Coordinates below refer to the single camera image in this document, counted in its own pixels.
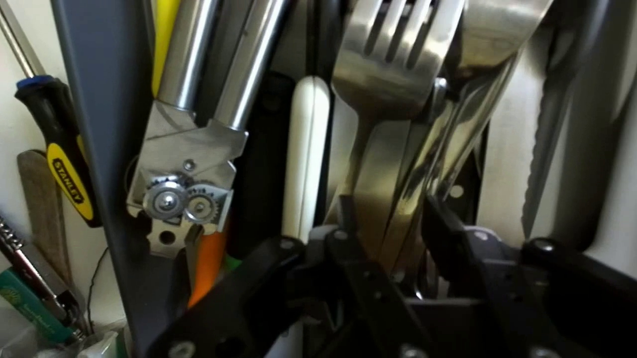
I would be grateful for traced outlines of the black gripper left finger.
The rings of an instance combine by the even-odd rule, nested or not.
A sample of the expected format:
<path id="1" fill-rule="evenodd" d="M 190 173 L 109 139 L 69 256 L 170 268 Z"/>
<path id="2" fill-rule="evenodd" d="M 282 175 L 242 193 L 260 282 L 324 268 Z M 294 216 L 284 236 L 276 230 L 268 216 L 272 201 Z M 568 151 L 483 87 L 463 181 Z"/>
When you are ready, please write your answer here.
<path id="1" fill-rule="evenodd" d="M 355 238 L 351 199 L 340 224 L 310 242 L 260 242 L 194 306 L 174 318 L 148 358 L 264 358 L 276 338 L 322 308 L 330 326 L 306 358 L 431 358 L 431 338 Z"/>

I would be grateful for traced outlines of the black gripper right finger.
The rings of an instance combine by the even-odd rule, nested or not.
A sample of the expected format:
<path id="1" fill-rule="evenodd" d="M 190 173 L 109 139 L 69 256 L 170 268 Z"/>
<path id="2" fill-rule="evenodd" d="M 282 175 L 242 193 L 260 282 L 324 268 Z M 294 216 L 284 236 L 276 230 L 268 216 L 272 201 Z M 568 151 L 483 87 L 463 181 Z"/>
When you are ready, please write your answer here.
<path id="1" fill-rule="evenodd" d="M 519 248 L 423 199 L 423 244 L 457 296 L 477 298 L 509 358 L 637 358 L 637 280 L 553 238 Z"/>

